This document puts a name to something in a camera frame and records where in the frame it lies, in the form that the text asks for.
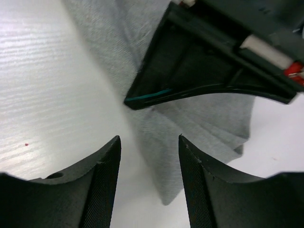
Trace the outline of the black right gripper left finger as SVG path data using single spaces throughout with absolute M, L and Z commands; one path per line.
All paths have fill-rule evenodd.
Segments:
M 0 175 L 3 228 L 110 227 L 121 160 L 121 140 L 48 177 Z

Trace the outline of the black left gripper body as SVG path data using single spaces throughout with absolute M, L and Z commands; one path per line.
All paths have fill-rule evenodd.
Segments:
M 304 42 L 297 33 L 304 22 L 304 3 L 289 0 L 270 5 L 262 0 L 198 0 L 247 31 L 240 47 L 283 71 L 285 78 L 304 89 Z

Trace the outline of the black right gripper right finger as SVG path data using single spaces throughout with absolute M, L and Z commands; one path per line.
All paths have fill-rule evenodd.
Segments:
M 179 136 L 179 160 L 191 227 L 303 227 L 303 173 L 253 176 L 209 156 L 184 136 Z

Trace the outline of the grey cloth napkin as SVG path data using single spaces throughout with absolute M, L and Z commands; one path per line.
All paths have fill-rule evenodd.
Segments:
M 169 2 L 66 0 L 64 4 L 123 99 Z M 254 100 L 249 95 L 211 94 L 127 110 L 164 205 L 183 189 L 179 135 L 224 163 L 237 159 L 250 137 Z

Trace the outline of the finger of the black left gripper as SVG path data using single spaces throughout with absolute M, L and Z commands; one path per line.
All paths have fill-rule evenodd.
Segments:
M 139 110 L 217 93 L 265 97 L 284 104 L 297 93 L 283 71 L 240 44 L 247 31 L 204 3 L 171 2 L 124 104 Z

